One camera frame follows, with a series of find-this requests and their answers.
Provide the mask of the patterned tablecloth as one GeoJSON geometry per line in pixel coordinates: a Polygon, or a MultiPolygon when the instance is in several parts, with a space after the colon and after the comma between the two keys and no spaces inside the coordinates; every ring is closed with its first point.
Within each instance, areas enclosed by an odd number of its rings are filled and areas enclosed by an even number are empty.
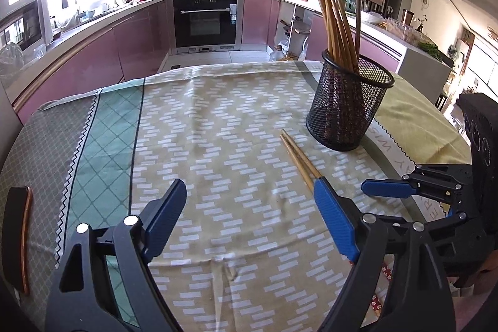
{"type": "Polygon", "coordinates": [[[186,331],[314,331],[350,272],[280,139],[285,130],[340,195],[364,212],[443,216],[425,199],[364,195],[366,179],[413,161],[371,122],[337,152],[306,128],[322,65],[254,62],[180,68],[41,106],[1,172],[1,191],[29,186],[30,291],[17,300],[37,327],[51,276],[76,226],[114,226],[174,180],[186,206],[149,266],[186,331]]]}

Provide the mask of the white microwave oven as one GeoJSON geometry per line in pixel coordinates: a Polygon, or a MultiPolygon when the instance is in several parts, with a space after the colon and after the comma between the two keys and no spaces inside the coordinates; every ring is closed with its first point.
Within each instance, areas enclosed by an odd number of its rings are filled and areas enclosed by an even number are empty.
{"type": "Polygon", "coordinates": [[[19,0],[1,6],[1,48],[16,44],[25,62],[41,58],[53,41],[46,0],[19,0]]]}

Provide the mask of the wooden chopstick on table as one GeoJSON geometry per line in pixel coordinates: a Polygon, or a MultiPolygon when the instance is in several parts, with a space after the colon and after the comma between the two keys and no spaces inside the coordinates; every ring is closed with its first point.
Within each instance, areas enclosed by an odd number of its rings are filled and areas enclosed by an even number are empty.
{"type": "Polygon", "coordinates": [[[283,139],[283,142],[286,143],[286,147],[291,157],[300,164],[303,168],[303,173],[306,173],[308,178],[311,176],[315,179],[322,177],[322,173],[315,167],[309,157],[306,156],[294,139],[285,130],[280,131],[280,137],[283,139]]]}
{"type": "MultiPolygon", "coordinates": [[[[287,152],[288,152],[288,154],[289,154],[289,151],[288,151],[288,149],[287,149],[287,147],[286,147],[286,143],[284,143],[284,142],[283,142],[283,139],[282,139],[281,137],[280,137],[280,139],[281,139],[282,143],[284,144],[284,146],[285,146],[285,148],[286,148],[286,150],[287,150],[287,152]]],[[[291,155],[290,155],[290,154],[289,154],[289,156],[290,156],[290,158],[291,158],[292,162],[294,163],[294,165],[297,167],[298,172],[300,173],[300,176],[303,178],[303,180],[304,180],[304,182],[305,182],[305,185],[306,185],[307,189],[309,189],[309,191],[310,191],[310,192],[313,192],[313,190],[314,190],[314,181],[315,181],[315,178],[314,178],[313,176],[311,176],[310,178],[308,178],[308,177],[306,176],[306,173],[303,173],[303,168],[300,166],[300,164],[299,164],[297,161],[295,161],[295,160],[291,157],[291,155]]]]}

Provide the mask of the yellow cloth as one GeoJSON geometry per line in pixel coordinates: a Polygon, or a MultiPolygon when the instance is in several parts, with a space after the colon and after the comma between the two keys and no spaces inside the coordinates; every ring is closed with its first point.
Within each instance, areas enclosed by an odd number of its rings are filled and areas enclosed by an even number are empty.
{"type": "Polygon", "coordinates": [[[415,163],[470,163],[471,151],[441,111],[397,74],[376,120],[415,163]]]}

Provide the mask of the dark chopstick in holder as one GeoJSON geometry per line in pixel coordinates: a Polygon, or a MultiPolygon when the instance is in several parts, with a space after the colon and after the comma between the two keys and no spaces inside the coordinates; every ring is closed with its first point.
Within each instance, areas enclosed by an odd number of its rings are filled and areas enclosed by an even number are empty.
{"type": "Polygon", "coordinates": [[[361,26],[361,0],[355,0],[355,52],[357,59],[359,58],[360,48],[360,26],[361,26]]]}

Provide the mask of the wooden chopstick in holder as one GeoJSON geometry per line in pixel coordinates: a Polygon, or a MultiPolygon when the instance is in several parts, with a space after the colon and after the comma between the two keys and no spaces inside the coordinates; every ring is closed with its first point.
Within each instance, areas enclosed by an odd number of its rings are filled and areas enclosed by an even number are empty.
{"type": "Polygon", "coordinates": [[[318,0],[327,33],[327,52],[347,71],[359,72],[359,41],[353,40],[341,0],[318,0]]]}

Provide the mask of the black built-in oven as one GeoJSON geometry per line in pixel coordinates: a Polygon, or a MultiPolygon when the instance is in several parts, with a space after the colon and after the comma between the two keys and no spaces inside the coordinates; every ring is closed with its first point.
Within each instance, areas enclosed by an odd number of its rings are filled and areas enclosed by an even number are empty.
{"type": "Polygon", "coordinates": [[[239,50],[244,0],[172,0],[177,54],[239,50]]]}

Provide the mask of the black mesh utensil holder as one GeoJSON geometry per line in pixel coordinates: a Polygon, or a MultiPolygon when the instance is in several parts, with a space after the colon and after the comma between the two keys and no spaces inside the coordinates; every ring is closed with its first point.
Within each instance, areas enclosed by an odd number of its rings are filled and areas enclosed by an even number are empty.
{"type": "Polygon", "coordinates": [[[327,50],[322,58],[306,128],[321,145],[348,152],[359,146],[395,80],[386,68],[366,56],[359,58],[354,71],[338,65],[327,50]]]}

